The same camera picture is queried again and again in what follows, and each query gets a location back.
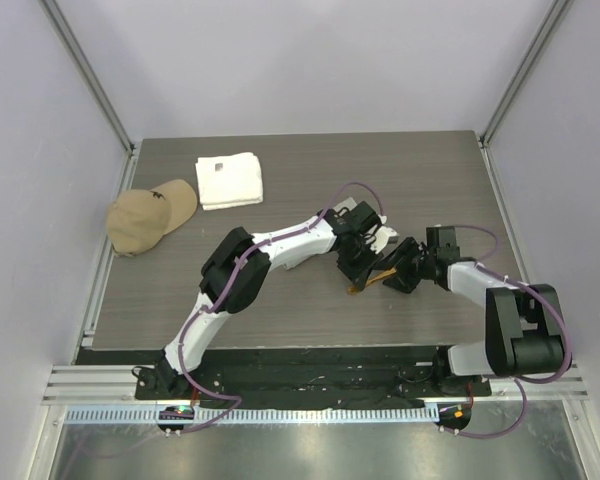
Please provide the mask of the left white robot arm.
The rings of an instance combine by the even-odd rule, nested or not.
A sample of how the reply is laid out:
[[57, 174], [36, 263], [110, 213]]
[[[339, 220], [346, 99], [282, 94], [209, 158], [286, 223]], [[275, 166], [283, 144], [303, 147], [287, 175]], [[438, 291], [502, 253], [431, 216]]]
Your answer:
[[382, 251], [398, 234], [387, 217], [367, 203], [349, 209], [328, 208], [303, 223], [273, 232], [231, 230], [201, 269], [202, 280], [191, 314], [156, 363], [158, 390], [173, 399], [185, 397], [211, 340], [233, 315], [257, 298], [267, 275], [291, 269], [330, 252], [350, 283], [362, 289]]

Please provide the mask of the grey cloth napkin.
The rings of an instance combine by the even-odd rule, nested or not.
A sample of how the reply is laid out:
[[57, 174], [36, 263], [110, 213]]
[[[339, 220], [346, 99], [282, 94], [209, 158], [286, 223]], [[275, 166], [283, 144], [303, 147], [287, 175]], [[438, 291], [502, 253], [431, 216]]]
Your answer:
[[394, 246], [400, 234], [387, 225], [387, 217], [368, 202], [348, 197], [325, 214], [318, 213], [305, 224], [306, 233], [274, 244], [275, 253], [284, 253], [281, 266], [290, 270], [311, 257], [330, 252], [337, 254], [337, 265], [349, 277], [368, 274]]

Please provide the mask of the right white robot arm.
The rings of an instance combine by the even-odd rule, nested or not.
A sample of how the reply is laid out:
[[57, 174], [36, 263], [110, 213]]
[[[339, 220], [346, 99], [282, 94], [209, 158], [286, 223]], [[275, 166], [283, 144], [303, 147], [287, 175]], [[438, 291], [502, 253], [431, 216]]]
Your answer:
[[468, 377], [512, 377], [532, 384], [560, 379], [572, 366], [573, 349], [556, 290], [498, 274], [483, 258], [462, 255], [460, 228], [429, 227], [425, 242], [408, 237], [374, 266], [393, 290], [409, 294], [431, 281], [483, 309], [484, 339], [448, 347], [431, 371], [433, 386], [452, 395]]

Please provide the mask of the yellow wooden knife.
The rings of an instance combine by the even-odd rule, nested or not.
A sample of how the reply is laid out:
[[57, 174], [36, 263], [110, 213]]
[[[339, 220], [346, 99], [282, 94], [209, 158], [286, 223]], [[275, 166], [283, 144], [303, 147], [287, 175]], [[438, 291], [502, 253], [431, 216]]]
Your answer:
[[380, 274], [374, 276], [373, 278], [368, 279], [366, 281], [366, 283], [364, 284], [363, 287], [356, 287], [355, 285], [350, 286], [347, 289], [347, 293], [349, 295], [357, 295], [358, 293], [362, 292], [365, 288], [367, 288], [367, 287], [369, 287], [369, 286], [371, 286], [371, 285], [373, 285], [375, 283], [384, 281], [384, 280], [386, 280], [386, 279], [394, 276], [396, 273], [397, 273], [397, 269], [396, 268], [391, 268], [389, 270], [384, 270]]

